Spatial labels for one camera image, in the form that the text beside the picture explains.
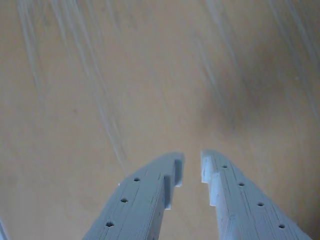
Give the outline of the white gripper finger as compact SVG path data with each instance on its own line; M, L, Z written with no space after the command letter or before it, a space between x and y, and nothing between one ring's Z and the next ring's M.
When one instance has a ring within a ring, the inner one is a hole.
M221 240L308 240L227 157L215 150L201 153L201 181L208 185Z
M84 239L157 240L164 211L182 185L184 162L183 153L166 153L126 177Z

